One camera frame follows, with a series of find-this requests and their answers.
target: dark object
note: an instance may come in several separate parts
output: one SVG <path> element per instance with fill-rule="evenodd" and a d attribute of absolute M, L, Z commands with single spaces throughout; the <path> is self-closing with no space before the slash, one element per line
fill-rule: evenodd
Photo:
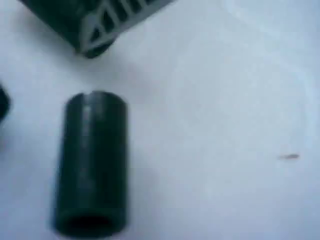
<path fill-rule="evenodd" d="M 96 9 L 99 0 L 20 0 L 38 18 L 49 25 L 77 52 L 81 50 L 80 34 L 84 16 Z M 84 52 L 89 59 L 100 56 L 114 41 Z"/>
<path fill-rule="evenodd" d="M 7 93 L 0 88 L 0 122 L 4 119 L 7 115 L 10 108 L 10 99 Z"/>
<path fill-rule="evenodd" d="M 127 223 L 127 107 L 112 93 L 66 106 L 53 225 L 62 235 L 108 237 Z"/>
<path fill-rule="evenodd" d="M 78 53 L 95 58 L 173 0 L 20 0 Z"/>

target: small debris speck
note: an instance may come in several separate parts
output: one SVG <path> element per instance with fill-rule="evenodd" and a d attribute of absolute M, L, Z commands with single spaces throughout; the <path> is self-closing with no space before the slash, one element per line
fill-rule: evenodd
<path fill-rule="evenodd" d="M 282 155 L 279 157 L 282 160 L 297 160 L 300 158 L 299 154 L 289 154 L 289 155 Z"/>

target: white surface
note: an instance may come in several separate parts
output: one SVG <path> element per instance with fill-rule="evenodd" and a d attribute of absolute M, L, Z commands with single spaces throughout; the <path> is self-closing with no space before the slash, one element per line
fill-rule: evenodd
<path fill-rule="evenodd" d="M 91 61 L 16 1 L 0 16 L 0 239 L 59 238 L 64 103 L 97 89 L 130 106 L 131 224 L 114 239 L 320 238 L 318 0 L 179 0 Z"/>

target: dark green plastic tube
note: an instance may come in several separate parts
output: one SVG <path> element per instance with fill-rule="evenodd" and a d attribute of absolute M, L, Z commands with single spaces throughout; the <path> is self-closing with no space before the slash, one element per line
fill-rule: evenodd
<path fill-rule="evenodd" d="M 10 108 L 10 99 L 3 88 L 0 87 L 0 122 L 5 118 Z"/>
<path fill-rule="evenodd" d="M 127 223 L 127 107 L 112 93 L 78 94 L 66 106 L 54 228 L 109 237 Z"/>

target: dark green plastic part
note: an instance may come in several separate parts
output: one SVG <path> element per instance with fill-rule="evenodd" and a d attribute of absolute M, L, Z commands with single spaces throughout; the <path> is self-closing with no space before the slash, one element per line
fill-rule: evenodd
<path fill-rule="evenodd" d="M 78 52 L 80 49 L 80 23 L 94 10 L 99 0 L 20 0 L 39 19 L 49 25 Z M 84 53 L 89 59 L 103 54 L 114 41 Z"/>
<path fill-rule="evenodd" d="M 10 108 L 10 99 L 3 88 L 0 87 L 0 122 L 5 118 Z"/>
<path fill-rule="evenodd" d="M 112 93 L 78 94 L 66 106 L 53 226 L 101 238 L 126 224 L 126 103 Z"/>

